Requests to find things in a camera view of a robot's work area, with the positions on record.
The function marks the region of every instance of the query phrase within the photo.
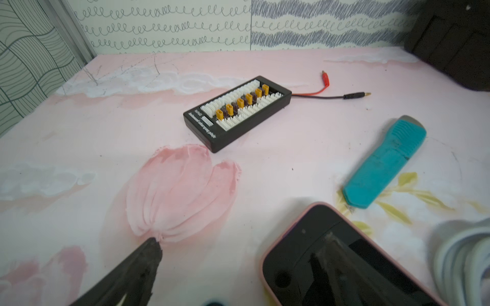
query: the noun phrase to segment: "teal utility knife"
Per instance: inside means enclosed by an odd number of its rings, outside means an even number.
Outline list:
[[[420,122],[410,116],[400,117],[342,189],[347,203],[367,208],[415,154],[426,135]]]

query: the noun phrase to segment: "smartphone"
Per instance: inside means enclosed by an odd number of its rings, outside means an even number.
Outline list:
[[[334,297],[329,296],[331,291],[319,292],[318,280],[314,279],[310,263],[312,254],[325,246],[324,238],[331,234],[389,281],[390,286],[395,286],[415,302],[412,305],[447,306],[348,219],[322,202],[310,205],[261,260],[262,282],[277,305],[335,305]],[[371,306],[364,300],[352,305]]]

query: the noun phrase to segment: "black phone screen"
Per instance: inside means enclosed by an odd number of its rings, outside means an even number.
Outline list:
[[[332,208],[315,205],[284,234],[264,259],[264,278],[283,306],[325,305],[325,300],[329,301],[327,305],[335,305],[333,296],[325,297],[325,292],[319,292],[318,286],[315,286],[310,264],[312,254],[324,246],[324,238],[329,233],[334,234],[392,285],[415,301],[416,305],[440,305]],[[360,306],[370,305],[362,301]]]

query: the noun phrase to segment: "white label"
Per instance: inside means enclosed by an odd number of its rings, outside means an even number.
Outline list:
[[[192,113],[188,113],[188,114],[189,114],[189,116],[191,116],[191,118],[192,118],[192,119],[194,119],[194,121],[195,121],[195,122],[197,122],[197,123],[198,123],[198,124],[199,124],[199,125],[202,127],[202,129],[203,129],[204,131],[206,131],[206,133],[207,133],[209,136],[211,136],[211,137],[213,137],[213,138],[216,138],[216,135],[215,135],[213,132],[211,132],[210,130],[208,130],[208,128],[207,128],[207,127],[205,127],[205,126],[204,126],[204,124],[202,124],[202,122],[201,122],[199,119],[197,119],[197,118],[196,118],[196,117],[195,117],[195,116],[194,116]]]
[[[208,126],[211,126],[213,125],[213,123],[211,121],[209,121],[208,118],[206,118],[205,116],[202,116],[201,117],[202,121],[204,121],[204,123],[206,123]]]

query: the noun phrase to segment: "parallel charging board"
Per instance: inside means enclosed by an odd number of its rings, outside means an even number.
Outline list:
[[[257,76],[184,112],[185,124],[216,153],[288,105],[291,94]]]

